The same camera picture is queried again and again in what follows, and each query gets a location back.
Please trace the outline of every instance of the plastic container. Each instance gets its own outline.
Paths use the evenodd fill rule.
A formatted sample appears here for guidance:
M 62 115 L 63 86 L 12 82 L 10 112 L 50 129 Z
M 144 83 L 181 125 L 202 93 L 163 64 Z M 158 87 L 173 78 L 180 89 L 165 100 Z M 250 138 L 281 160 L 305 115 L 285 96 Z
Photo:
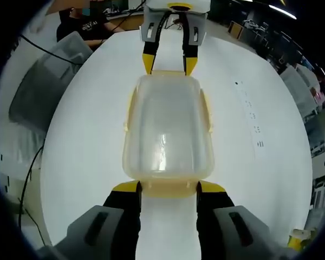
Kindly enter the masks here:
M 196 186 L 213 170 L 210 125 L 196 79 L 178 73 L 142 76 L 128 111 L 124 171 L 149 189 L 157 183 L 158 190 Z

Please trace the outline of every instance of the ceiling light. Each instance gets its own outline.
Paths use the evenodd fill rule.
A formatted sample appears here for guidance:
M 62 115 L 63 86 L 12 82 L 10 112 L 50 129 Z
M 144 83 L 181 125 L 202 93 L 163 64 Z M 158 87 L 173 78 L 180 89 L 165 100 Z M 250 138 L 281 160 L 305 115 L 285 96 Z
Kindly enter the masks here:
M 271 7 L 272 9 L 275 9 L 276 11 L 281 12 L 281 13 L 291 17 L 292 19 L 295 19 L 295 20 L 297 19 L 295 15 L 292 15 L 292 14 L 288 13 L 287 11 L 284 11 L 283 9 L 275 7 L 274 5 L 269 5 L 269 7 Z

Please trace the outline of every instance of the black cable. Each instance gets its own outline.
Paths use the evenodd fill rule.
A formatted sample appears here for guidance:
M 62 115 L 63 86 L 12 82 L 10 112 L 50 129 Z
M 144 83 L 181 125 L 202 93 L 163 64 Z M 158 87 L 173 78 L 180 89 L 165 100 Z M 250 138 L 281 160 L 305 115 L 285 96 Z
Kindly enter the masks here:
M 60 60 L 63 60 L 63 61 L 69 62 L 69 63 L 71 63 L 71 64 L 73 64 L 73 65 L 80 65 L 80 66 L 83 65 L 83 64 L 80 64 L 80 63 L 75 63 L 75 62 L 73 62 L 73 61 L 69 61 L 69 60 L 67 60 L 66 58 L 60 57 L 60 56 L 58 56 L 58 55 L 55 55 L 54 53 L 51 53 L 50 51 L 47 51 L 47 50 L 43 49 L 42 47 L 38 46 L 36 43 L 32 42 L 31 40 L 29 40 L 28 38 L 26 38 L 26 37 L 25 37 L 24 35 L 22 35 L 22 34 L 20 34 L 20 37 L 23 38 L 24 40 L 26 40 L 27 42 L 29 42 L 32 46 L 36 47 L 37 49 L 40 49 L 40 50 L 44 51 L 45 53 L 48 53 L 49 55 L 54 56 L 54 57 L 56 57 L 56 58 L 58 58 L 58 59 L 60 59 Z
M 166 29 L 168 29 L 168 28 L 170 28 L 170 27 L 172 27 L 172 26 L 174 26 L 174 25 L 176 25 L 175 23 L 172 23 L 172 24 L 170 24 Z
M 157 32 L 155 34 L 155 42 L 158 44 L 158 46 L 160 42 L 161 31 L 163 30 L 163 25 L 167 21 L 171 13 L 172 13 L 171 11 L 166 11 L 158 24 Z
M 114 32 L 115 29 L 117 29 L 120 25 L 123 24 L 123 22 L 126 21 L 126 19 L 128 19 L 133 13 L 137 12 L 137 10 L 139 10 L 139 8 L 142 7 L 142 5 L 144 5 L 144 3 L 146 3 L 147 0 L 144 0 L 143 2 L 141 2 L 132 12 L 130 12 L 130 14 L 128 14 L 116 27 L 114 27 L 114 29 L 112 31 L 110 31 L 109 34 L 112 34 Z
M 27 210 L 26 207 L 24 207 L 24 210 L 25 210 L 25 212 L 28 214 L 28 216 L 31 218 L 31 220 L 35 223 L 35 225 L 36 225 L 36 227 L 37 227 L 37 230 L 38 230 L 38 233 L 40 234 L 40 237 L 41 237 L 42 243 L 43 243 L 43 245 L 45 246 L 46 243 L 44 242 L 44 239 L 43 239 L 43 237 L 42 237 L 40 227 L 38 226 L 38 224 L 36 223 L 36 221 L 33 219 L 33 217 L 31 216 L 31 214 L 29 213 L 29 211 Z
M 24 201 L 25 190 L 27 189 L 27 184 L 28 184 L 29 176 L 31 174 L 31 169 L 33 168 L 34 162 L 42 149 L 43 149 L 43 145 L 40 147 L 40 149 L 38 149 L 37 153 L 35 154 L 32 162 L 30 164 L 29 171 L 28 171 L 27 177 L 25 178 L 25 182 L 24 182 L 21 200 L 19 201 L 20 204 L 19 204 L 19 214 L 18 214 L 18 226 L 21 230 L 22 230 L 22 214 L 23 214 L 23 201 Z
M 181 24 L 178 24 L 178 23 L 172 23 L 166 29 L 168 29 L 168 28 L 170 28 L 170 27 L 172 27 L 174 25 L 178 25 L 178 29 L 177 30 L 181 30 L 182 29 L 182 25 Z

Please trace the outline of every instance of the white table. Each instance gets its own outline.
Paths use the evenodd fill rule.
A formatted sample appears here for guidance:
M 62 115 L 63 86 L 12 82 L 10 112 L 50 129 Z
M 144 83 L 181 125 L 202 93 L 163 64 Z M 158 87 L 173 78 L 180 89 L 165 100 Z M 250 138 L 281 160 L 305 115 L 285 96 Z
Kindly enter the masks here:
M 154 69 L 182 70 L 181 45 L 180 31 L 164 30 Z M 130 180 L 122 169 L 124 122 L 145 74 L 142 50 L 138 31 L 115 34 L 58 105 L 41 168 L 43 215 L 54 244 L 72 221 Z M 209 97 L 213 121 L 215 166 L 207 180 L 222 185 L 284 244 L 293 228 L 304 227 L 311 196 L 309 144 L 294 100 L 271 65 L 246 49 L 207 37 L 198 56 L 192 76 Z

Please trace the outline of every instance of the chair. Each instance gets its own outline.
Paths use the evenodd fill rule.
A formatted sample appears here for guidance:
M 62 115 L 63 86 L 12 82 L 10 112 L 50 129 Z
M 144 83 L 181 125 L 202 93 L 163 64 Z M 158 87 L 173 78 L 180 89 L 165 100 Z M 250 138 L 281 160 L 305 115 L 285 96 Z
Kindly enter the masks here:
M 83 64 L 93 53 L 78 32 L 69 34 L 49 51 L 76 64 Z M 54 111 L 80 67 L 45 53 L 22 80 L 9 119 L 46 135 Z

